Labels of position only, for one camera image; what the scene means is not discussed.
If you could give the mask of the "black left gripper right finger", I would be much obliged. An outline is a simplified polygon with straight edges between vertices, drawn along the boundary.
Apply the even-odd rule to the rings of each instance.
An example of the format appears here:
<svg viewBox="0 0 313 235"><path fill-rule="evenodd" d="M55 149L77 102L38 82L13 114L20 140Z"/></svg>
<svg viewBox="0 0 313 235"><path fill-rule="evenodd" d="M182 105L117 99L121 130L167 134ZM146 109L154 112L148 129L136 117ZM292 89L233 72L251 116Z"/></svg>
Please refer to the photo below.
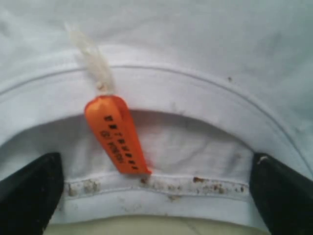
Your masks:
<svg viewBox="0 0 313 235"><path fill-rule="evenodd" d="M255 153L249 191L270 234L313 233L312 180L268 154Z"/></svg>

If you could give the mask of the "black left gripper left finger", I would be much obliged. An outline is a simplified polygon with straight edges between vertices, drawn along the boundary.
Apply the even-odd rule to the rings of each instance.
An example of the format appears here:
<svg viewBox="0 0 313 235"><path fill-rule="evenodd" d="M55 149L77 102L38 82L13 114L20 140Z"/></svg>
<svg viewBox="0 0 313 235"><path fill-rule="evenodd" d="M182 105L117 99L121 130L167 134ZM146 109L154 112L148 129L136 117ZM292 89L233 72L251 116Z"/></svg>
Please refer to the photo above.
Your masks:
<svg viewBox="0 0 313 235"><path fill-rule="evenodd" d="M64 191L60 153L42 155L0 182L0 233L41 235Z"/></svg>

